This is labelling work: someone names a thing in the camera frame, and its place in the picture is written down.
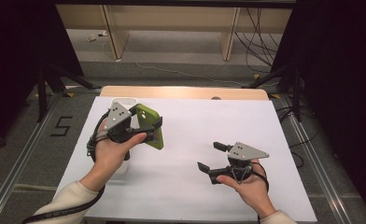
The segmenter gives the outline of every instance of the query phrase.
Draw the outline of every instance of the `green object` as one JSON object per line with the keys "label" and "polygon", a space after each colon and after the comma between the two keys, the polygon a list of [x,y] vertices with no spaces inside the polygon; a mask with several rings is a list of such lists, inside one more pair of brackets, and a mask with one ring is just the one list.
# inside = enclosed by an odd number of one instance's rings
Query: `green object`
{"label": "green object", "polygon": [[[157,111],[145,105],[138,104],[136,105],[135,110],[139,127],[141,129],[156,126],[156,123],[161,121],[160,115],[157,113]],[[157,149],[163,148],[161,126],[154,131],[153,140],[148,141],[147,144]]]}

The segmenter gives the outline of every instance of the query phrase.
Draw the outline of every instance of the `floor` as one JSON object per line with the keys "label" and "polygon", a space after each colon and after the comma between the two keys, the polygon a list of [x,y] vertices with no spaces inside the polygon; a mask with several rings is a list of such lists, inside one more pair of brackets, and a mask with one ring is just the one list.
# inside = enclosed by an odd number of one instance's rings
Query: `floor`
{"label": "floor", "polygon": [[[218,45],[218,34],[131,32],[122,59],[116,61],[112,57],[107,36],[98,36],[103,31],[67,30],[67,32],[86,79],[99,85],[140,85],[146,81],[147,85],[240,88],[242,85],[253,82],[256,79],[254,75],[262,77],[267,74],[266,72],[270,69],[267,63],[272,63],[272,58],[275,56],[273,50],[277,50],[277,44],[282,37],[282,35],[262,37],[267,48],[271,49],[271,55],[268,51],[252,46],[262,60],[253,55],[246,55],[246,48],[236,37],[230,60],[223,61]],[[87,39],[90,36],[95,36],[96,40],[89,42]],[[251,38],[251,34],[246,36],[239,34],[239,36],[246,43],[247,39]],[[258,37],[255,38],[254,43],[261,45]],[[115,72],[114,66],[119,67],[119,73]],[[130,72],[129,78],[119,79],[120,73],[124,71]],[[76,85],[69,80],[65,80],[65,83],[68,86]],[[327,136],[322,132],[316,115],[311,111],[305,97],[303,96],[301,100],[304,106],[301,110],[303,121],[298,122],[294,116],[284,113],[286,110],[283,108],[291,105],[291,94],[278,94],[275,88],[276,83],[277,79],[271,80],[261,88],[270,93],[270,100],[273,101],[275,110],[281,118],[282,128],[298,166],[303,185],[317,214],[318,223],[366,223],[366,205],[338,162],[338,158],[333,156]],[[17,177],[18,182],[0,214],[0,223],[21,220],[22,216],[25,217],[28,213],[30,215],[31,211],[35,211],[40,204],[44,204],[44,201],[50,200],[54,195],[71,154],[71,151],[63,148],[74,147],[80,127],[85,121],[86,111],[88,112],[91,107],[93,97],[99,94],[99,92],[81,88],[72,89],[70,92],[75,94],[75,97],[72,97],[75,101],[65,97],[58,99],[55,95],[50,96],[49,104],[53,115],[49,123],[44,124],[51,126],[59,122],[58,119],[61,117],[71,116],[70,125],[73,128],[69,131],[69,140],[46,138],[46,135],[50,136],[55,129],[46,129],[40,133],[40,139],[36,140],[38,142],[35,142],[35,149],[25,164],[26,169]],[[28,100],[30,104],[22,110],[9,136],[6,136],[7,146],[0,147],[0,188],[14,162],[20,156],[21,149],[28,148],[27,143],[33,139],[32,131],[35,131],[39,125],[35,122],[38,116],[35,89]],[[25,206],[22,202],[27,202],[26,208],[23,208]],[[97,224],[105,221],[85,219],[83,223]]]}

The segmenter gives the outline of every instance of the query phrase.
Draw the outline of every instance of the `finger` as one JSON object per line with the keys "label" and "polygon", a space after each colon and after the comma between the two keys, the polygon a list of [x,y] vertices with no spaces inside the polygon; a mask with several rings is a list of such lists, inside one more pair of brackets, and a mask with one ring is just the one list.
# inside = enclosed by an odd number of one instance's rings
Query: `finger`
{"label": "finger", "polygon": [[130,138],[130,140],[122,143],[120,146],[125,149],[125,150],[129,150],[131,148],[133,148],[134,146],[138,145],[139,143],[141,143],[143,140],[145,140],[147,134],[146,133],[139,133],[134,135],[132,138]]}
{"label": "finger", "polygon": [[237,190],[237,188],[239,187],[239,184],[234,179],[232,179],[227,175],[219,175],[217,181],[235,190]]}

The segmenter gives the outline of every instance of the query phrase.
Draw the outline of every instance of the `hand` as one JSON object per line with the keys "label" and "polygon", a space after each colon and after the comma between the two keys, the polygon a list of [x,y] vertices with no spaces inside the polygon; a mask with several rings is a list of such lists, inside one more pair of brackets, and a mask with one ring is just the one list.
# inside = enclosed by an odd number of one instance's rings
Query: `hand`
{"label": "hand", "polygon": [[[99,132],[105,127],[105,122],[104,120],[101,124]],[[95,149],[96,162],[80,183],[88,189],[99,191],[120,168],[125,154],[145,138],[145,133],[139,133],[124,143],[115,143],[108,138],[99,141]]]}
{"label": "hand", "polygon": [[[260,175],[265,175],[263,169],[258,164],[253,164],[253,171]],[[242,200],[251,206],[259,215],[260,218],[268,217],[276,212],[270,197],[268,196],[267,188],[264,181],[256,175],[251,175],[248,179],[238,184],[233,178],[220,175],[218,182],[227,185],[241,196]]]}

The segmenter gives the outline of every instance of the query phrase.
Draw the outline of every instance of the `white tabletop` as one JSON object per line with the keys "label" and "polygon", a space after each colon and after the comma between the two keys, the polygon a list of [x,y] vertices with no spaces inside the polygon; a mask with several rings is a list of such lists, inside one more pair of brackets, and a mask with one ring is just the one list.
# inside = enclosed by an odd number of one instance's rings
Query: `white tabletop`
{"label": "white tabletop", "polygon": [[[112,97],[97,97],[58,190],[92,167],[86,144]],[[128,171],[113,176],[86,217],[131,221],[245,222],[257,220],[229,187],[212,185],[197,161],[211,169],[228,165],[213,148],[242,142],[270,154],[261,159],[276,209],[300,222],[316,222],[303,183],[271,101],[137,98],[163,118],[164,148],[141,144],[131,151]]]}

